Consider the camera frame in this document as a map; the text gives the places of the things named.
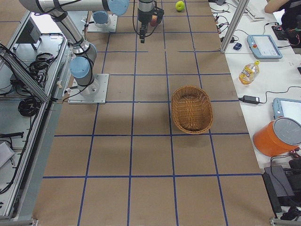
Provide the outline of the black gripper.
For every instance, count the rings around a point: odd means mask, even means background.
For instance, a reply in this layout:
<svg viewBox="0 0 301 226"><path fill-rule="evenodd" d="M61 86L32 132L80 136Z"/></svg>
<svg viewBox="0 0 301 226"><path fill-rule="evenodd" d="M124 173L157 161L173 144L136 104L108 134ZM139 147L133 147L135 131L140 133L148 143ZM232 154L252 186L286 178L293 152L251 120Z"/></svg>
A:
<svg viewBox="0 0 301 226"><path fill-rule="evenodd" d="M151 22L152 16L157 16L156 23L160 24L164 15L164 10L157 6L156 0L139 0L138 1L138 20L141 22L139 29L139 39L145 43L145 37L148 30L148 23Z"/></svg>

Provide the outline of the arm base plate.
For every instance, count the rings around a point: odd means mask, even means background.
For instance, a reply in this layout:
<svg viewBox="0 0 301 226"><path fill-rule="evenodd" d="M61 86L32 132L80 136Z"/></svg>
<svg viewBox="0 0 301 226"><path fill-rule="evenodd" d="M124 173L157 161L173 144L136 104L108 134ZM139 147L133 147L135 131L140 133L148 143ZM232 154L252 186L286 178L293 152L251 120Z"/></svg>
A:
<svg viewBox="0 0 301 226"><path fill-rule="evenodd" d="M91 16L87 27L88 33L115 33L117 28L117 15L108 15L108 22L104 24L95 24L93 16Z"/></svg>
<svg viewBox="0 0 301 226"><path fill-rule="evenodd" d="M72 89L68 98L69 104L105 104L109 74L95 74L94 82L87 88L77 87Z"/></svg>

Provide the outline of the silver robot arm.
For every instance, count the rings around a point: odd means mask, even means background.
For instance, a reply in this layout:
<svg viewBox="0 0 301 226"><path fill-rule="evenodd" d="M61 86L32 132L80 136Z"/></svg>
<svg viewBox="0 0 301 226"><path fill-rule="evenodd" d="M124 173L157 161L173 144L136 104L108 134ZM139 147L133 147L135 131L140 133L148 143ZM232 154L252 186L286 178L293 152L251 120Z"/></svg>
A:
<svg viewBox="0 0 301 226"><path fill-rule="evenodd" d="M106 11L95 11L92 13L92 18L98 27L104 27L110 24L109 15Z"/></svg>
<svg viewBox="0 0 301 226"><path fill-rule="evenodd" d="M70 11L108 12L120 16L126 13L127 0L22 0L21 5L38 15L50 15L68 39L75 57L70 62L70 71L77 82L79 97L94 94L99 82L93 73L97 57L96 47L87 41L69 17Z"/></svg>

